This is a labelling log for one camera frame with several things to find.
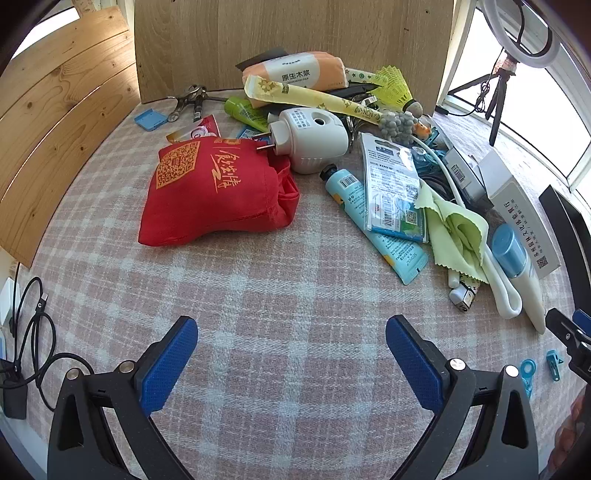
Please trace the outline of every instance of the light green cleaning cloth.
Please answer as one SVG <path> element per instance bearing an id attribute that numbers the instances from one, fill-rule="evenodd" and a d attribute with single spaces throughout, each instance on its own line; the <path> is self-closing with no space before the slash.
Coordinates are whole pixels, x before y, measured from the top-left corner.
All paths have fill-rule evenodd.
<path id="1" fill-rule="evenodd" d="M 443 200 L 422 180 L 414 206 L 425 210 L 435 263 L 488 283 L 481 266 L 488 235 L 486 220 Z"/>

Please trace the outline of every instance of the plaid tablecloth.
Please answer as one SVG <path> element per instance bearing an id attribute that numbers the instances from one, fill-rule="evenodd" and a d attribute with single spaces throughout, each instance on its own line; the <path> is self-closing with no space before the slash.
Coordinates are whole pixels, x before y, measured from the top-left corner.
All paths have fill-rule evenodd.
<path id="1" fill-rule="evenodd" d="M 84 356 L 97 372 L 139 358 L 180 315 L 197 320 L 197 350 L 164 410 L 152 415 L 196 478 L 389 478 L 431 419 L 385 343 L 385 322 L 398 313 L 448 358 L 461 357 L 472 368 L 500 371 L 535 359 L 531 405 L 540 450 L 553 443 L 582 387 L 566 366 L 560 383 L 551 382 L 545 353 L 556 348 L 565 355 L 561 343 L 551 333 L 538 336 L 524 315 L 502 320 L 488 286 L 468 313 L 456 310 L 446 270 L 434 265 L 427 245 L 429 265 L 403 286 L 317 175 L 295 176 L 300 205 L 283 230 L 213 233 L 176 248 L 140 245 L 157 151 L 167 145 L 165 135 L 190 123 L 192 112 L 154 132 L 133 117 L 147 108 L 168 113 L 174 105 L 138 106 L 100 146 L 53 216 L 31 271 L 21 269 L 20 283 L 33 275 L 43 279 L 56 351 Z M 232 138 L 242 125 L 222 107 L 206 102 L 205 112 L 215 112 L 222 135 Z M 480 159 L 488 152 L 488 127 L 472 118 L 437 120 L 466 153 Z M 558 181 L 502 135 L 497 147 L 551 230 L 537 196 Z M 362 175 L 358 147 L 340 166 Z M 546 308 L 572 314 L 564 267 L 542 285 Z M 44 329 L 43 352 L 49 338 Z M 51 403 L 73 365 L 59 361 L 47 374 Z M 462 457 L 476 413 L 448 473 Z M 30 387 L 27 421 L 43 439 L 51 419 Z M 122 450 L 142 476 L 129 447 Z"/>

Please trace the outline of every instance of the barcode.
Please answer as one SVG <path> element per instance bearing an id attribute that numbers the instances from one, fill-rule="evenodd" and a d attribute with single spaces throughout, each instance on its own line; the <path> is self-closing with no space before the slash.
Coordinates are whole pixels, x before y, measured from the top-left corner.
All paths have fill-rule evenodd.
<path id="1" fill-rule="evenodd" d="M 392 200 L 390 197 L 382 197 L 382 209 L 384 210 L 384 225 L 392 228 L 394 219 L 392 218 Z"/>
<path id="2" fill-rule="evenodd" d="M 536 260 L 536 262 L 538 262 L 538 268 L 544 268 L 546 265 L 548 265 L 548 260 L 546 260 L 545 255 L 542 258 Z"/>
<path id="3" fill-rule="evenodd" d="M 462 183 L 466 179 L 466 177 L 464 176 L 464 174 L 460 170 L 460 167 L 458 167 L 455 164 L 452 165 L 452 172 L 456 176 L 458 182 Z"/>
<path id="4" fill-rule="evenodd" d="M 418 225 L 417 222 L 417 212 L 413 212 L 412 210 L 407 210 L 405 213 L 406 222 L 412 225 Z"/>
<path id="5" fill-rule="evenodd" d="M 349 185 L 355 183 L 357 179 L 353 175 L 347 175 L 344 179 L 340 179 L 339 183 L 343 186 L 343 188 L 347 188 Z"/>

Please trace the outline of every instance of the plastic package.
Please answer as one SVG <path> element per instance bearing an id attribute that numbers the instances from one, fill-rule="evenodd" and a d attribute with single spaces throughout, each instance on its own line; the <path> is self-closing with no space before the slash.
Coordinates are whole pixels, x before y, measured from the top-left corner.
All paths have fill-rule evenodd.
<path id="1" fill-rule="evenodd" d="M 247 67 L 242 72 L 242 84 L 249 75 L 321 92 L 349 86 L 343 61 L 323 51 L 296 53 Z M 265 104 L 255 99 L 251 102 L 253 107 Z"/>
<path id="2" fill-rule="evenodd" d="M 429 260 L 419 244 L 402 240 L 363 228 L 365 220 L 365 188 L 348 170 L 337 170 L 336 165 L 328 165 L 320 174 L 326 182 L 326 191 L 341 205 L 355 225 L 372 242 L 386 262 L 398 274 L 405 285 L 412 282 Z"/>
<path id="3" fill-rule="evenodd" d="M 269 131 L 266 115 L 253 108 L 250 101 L 245 98 L 230 97 L 224 103 L 223 109 L 228 115 L 243 124 L 254 127 L 263 133 Z"/>
<path id="4" fill-rule="evenodd" d="M 176 132 L 166 135 L 168 143 L 179 143 L 193 138 L 200 137 L 219 137 L 220 131 L 217 127 L 216 118 L 213 115 L 208 115 L 201 120 L 189 125 L 188 127 L 181 128 Z"/>
<path id="5" fill-rule="evenodd" d="M 416 209 L 420 181 L 409 148 L 361 134 L 367 202 L 366 229 L 427 242 L 423 209 Z"/>
<path id="6" fill-rule="evenodd" d="M 317 92 L 316 90 L 289 85 L 288 83 L 273 82 L 256 75 L 248 76 L 244 91 L 249 98 L 264 102 L 289 103 L 290 105 L 321 108 L 333 113 L 354 116 L 374 125 L 378 125 L 379 120 L 384 115 L 377 110 L 329 93 Z"/>

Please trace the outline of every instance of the wooden panel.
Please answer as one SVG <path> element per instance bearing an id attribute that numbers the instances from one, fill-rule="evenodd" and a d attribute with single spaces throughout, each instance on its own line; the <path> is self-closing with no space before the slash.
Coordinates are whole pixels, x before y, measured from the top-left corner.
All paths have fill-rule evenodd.
<path id="1" fill-rule="evenodd" d="M 68 187 L 110 132 L 137 106 L 131 65 L 76 105 L 43 139 L 0 202 L 0 244 L 27 267 Z"/>
<path id="2" fill-rule="evenodd" d="M 128 30 L 118 7 L 67 24 L 14 57 L 0 76 L 0 117 L 43 77 L 87 48 Z"/>
<path id="3" fill-rule="evenodd" d="M 0 119 L 0 199 L 37 144 L 96 87 L 135 63 L 127 31 L 68 60 L 25 93 Z"/>
<path id="4" fill-rule="evenodd" d="M 453 0 L 137 0 L 143 102 L 192 83 L 241 88 L 236 63 L 274 46 L 324 50 L 345 65 L 402 70 L 427 112 L 437 100 Z"/>
<path id="5" fill-rule="evenodd" d="M 72 5 L 74 5 L 80 17 L 92 12 L 96 12 L 96 8 L 92 0 L 72 0 Z"/>

